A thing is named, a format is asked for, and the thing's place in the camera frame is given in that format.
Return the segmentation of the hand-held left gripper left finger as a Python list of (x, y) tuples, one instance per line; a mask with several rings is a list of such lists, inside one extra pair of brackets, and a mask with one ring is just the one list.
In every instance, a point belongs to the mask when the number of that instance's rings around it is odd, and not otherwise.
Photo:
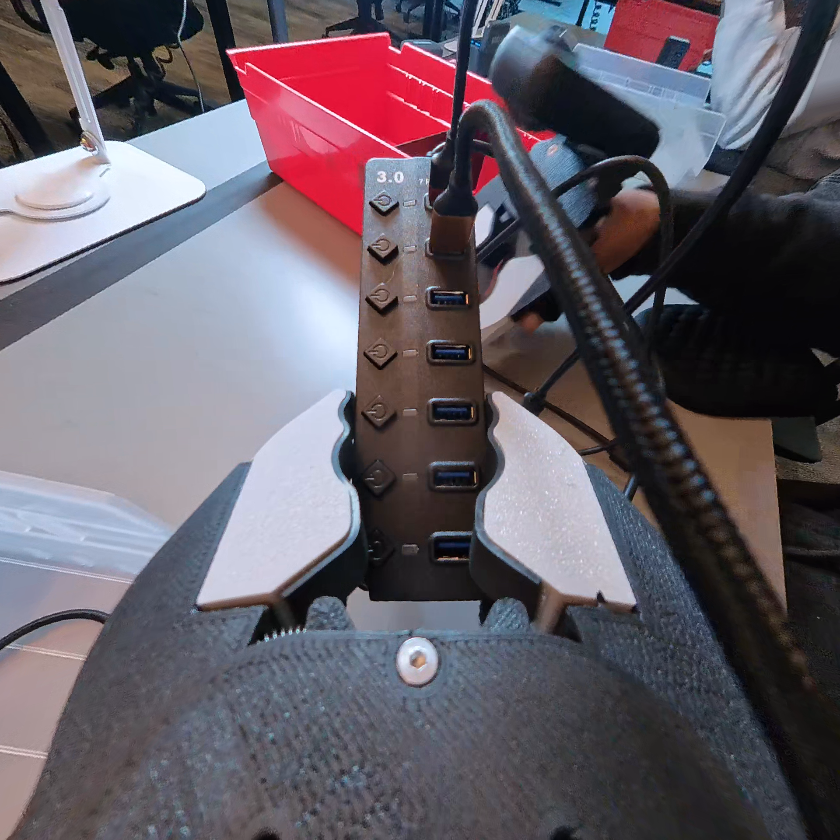
[(275, 432), (246, 470), (196, 597), (204, 612), (305, 612), (345, 601), (366, 573), (361, 503), (348, 477), (353, 394), (334, 390)]

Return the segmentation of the red open-front bin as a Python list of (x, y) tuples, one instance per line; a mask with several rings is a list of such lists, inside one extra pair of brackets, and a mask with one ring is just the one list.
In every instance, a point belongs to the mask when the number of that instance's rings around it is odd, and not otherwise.
[(227, 55), (270, 169), (358, 235), (367, 162), (449, 128), (455, 64), (386, 34)]

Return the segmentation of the black usb hub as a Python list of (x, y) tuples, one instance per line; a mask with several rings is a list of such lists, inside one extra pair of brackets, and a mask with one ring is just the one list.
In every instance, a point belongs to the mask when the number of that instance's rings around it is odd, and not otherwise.
[(353, 482), (373, 601), (478, 601), (487, 452), (475, 245), (430, 252), (429, 160), (364, 169)]

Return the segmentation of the person's black printed hoodie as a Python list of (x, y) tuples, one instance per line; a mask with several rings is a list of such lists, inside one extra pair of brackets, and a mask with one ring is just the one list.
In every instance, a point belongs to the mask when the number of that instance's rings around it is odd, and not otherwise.
[(822, 815), (838, 817), (838, 484), (781, 479), (778, 491), (787, 623), (812, 682), (786, 700), (785, 727)]

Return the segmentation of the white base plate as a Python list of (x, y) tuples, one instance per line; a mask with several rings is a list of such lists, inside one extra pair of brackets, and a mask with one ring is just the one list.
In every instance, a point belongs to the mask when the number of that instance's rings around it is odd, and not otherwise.
[(1, 281), (21, 280), (204, 197), (202, 181), (133, 147), (106, 142), (2, 169)]

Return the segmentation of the person's right forearm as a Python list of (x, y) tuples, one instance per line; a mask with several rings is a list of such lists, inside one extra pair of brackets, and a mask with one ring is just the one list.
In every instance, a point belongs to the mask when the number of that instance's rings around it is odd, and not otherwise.
[(839, 172), (807, 192), (747, 190), (666, 286), (729, 319), (839, 355)]

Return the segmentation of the long red tote white label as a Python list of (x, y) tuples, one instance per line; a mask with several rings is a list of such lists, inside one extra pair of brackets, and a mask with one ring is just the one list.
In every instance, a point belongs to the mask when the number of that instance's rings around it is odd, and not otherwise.
[(689, 44), (678, 69), (691, 72), (712, 49), (720, 14), (720, 2), (619, 1), (604, 48), (655, 63), (666, 40), (678, 38)]

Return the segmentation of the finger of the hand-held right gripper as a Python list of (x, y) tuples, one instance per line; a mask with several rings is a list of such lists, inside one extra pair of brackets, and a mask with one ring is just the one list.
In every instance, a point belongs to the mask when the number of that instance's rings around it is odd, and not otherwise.
[(480, 302), (481, 330), (509, 330), (520, 300), (543, 274), (543, 263), (537, 255), (515, 257), (501, 265)]

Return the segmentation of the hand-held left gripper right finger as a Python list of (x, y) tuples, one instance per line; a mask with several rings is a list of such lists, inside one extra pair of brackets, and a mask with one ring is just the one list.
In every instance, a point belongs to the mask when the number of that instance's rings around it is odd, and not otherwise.
[(490, 477), (476, 499), (472, 576), (551, 633), (570, 606), (629, 614), (637, 598), (582, 456), (503, 392), (487, 396)]

